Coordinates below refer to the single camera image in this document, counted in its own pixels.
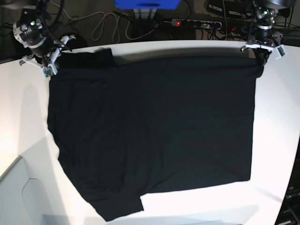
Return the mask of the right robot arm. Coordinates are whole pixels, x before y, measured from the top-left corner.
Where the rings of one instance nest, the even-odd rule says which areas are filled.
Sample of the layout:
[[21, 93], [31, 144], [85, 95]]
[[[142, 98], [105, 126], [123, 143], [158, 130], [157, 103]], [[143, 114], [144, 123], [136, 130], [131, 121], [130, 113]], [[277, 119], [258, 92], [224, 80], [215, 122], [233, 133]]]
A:
[[38, 67], [45, 78], [58, 73], [57, 58], [62, 50], [70, 51], [67, 43], [76, 39], [75, 35], [65, 35], [59, 39], [53, 34], [52, 26], [46, 23], [51, 19], [47, 12], [48, 2], [37, 0], [33, 9], [28, 8], [29, 4], [24, 5], [20, 20], [13, 24], [14, 38], [31, 51], [30, 55], [21, 58], [19, 64]]

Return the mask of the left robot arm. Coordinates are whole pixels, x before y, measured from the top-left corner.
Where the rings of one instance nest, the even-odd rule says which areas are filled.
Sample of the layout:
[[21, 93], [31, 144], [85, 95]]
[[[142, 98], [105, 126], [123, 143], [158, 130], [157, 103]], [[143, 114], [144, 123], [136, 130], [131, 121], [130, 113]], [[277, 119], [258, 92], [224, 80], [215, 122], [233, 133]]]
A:
[[254, 18], [248, 29], [247, 42], [240, 50], [252, 49], [257, 64], [263, 67], [275, 51], [279, 58], [285, 56], [284, 46], [281, 44], [283, 35], [273, 29], [275, 17], [279, 10], [291, 8], [294, 0], [254, 0]]

